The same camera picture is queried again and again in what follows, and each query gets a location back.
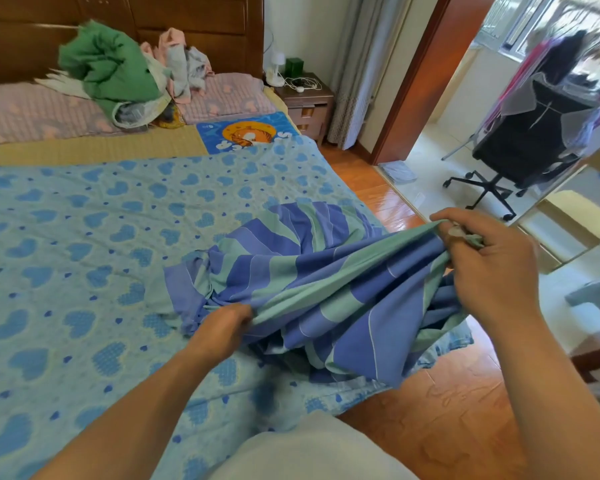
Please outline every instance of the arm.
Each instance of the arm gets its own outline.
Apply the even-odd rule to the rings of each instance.
[[[477,251],[440,224],[458,296],[498,355],[530,476],[600,479],[600,405],[544,322],[533,243],[478,212],[446,209],[431,218],[484,237]]]
[[[240,345],[247,305],[211,313],[187,346],[67,444],[34,480],[149,479],[193,391]]]

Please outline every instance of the person's left hand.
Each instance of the person's left hand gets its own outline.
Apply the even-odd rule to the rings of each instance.
[[[215,367],[238,349],[252,318],[251,307],[240,303],[211,312],[193,334],[187,352]]]

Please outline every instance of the wooden floor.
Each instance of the wooden floor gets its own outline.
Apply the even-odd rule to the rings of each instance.
[[[424,223],[365,160],[329,145],[321,152],[390,231]],[[421,480],[519,479],[525,457],[498,358],[469,318],[475,344],[441,357],[400,390],[375,395],[340,418]]]

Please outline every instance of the office chair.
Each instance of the office chair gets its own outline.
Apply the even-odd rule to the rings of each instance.
[[[597,102],[581,99],[547,84],[542,74],[533,76],[509,98],[503,103],[500,119],[473,150],[473,158],[483,161],[496,172],[496,176],[487,180],[478,171],[472,171],[465,178],[451,177],[443,185],[447,188],[455,180],[484,189],[478,200],[467,209],[474,209],[488,193],[494,194],[509,211],[503,217],[505,222],[516,217],[507,202],[514,190],[498,183],[503,178],[512,181],[519,189],[516,195],[522,197],[531,185],[542,179],[551,165],[563,162],[562,155],[567,154],[565,162],[572,160],[572,154],[566,151],[563,116],[578,113],[575,120],[582,122],[577,128],[574,119],[569,120],[569,137],[566,139],[570,143],[572,139],[578,139],[576,137],[584,126],[592,124],[593,116],[600,107]]]

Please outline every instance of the hand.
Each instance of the hand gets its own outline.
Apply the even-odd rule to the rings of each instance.
[[[460,302],[485,331],[491,335],[503,327],[509,330],[509,325],[542,322],[531,238],[474,210],[444,209],[431,216],[432,221],[442,219],[484,238],[485,247],[476,250],[464,239],[448,235],[451,222],[440,224],[456,269]]]
[[[248,305],[223,306],[203,320],[185,350],[215,367],[238,350],[252,318],[253,311]]]

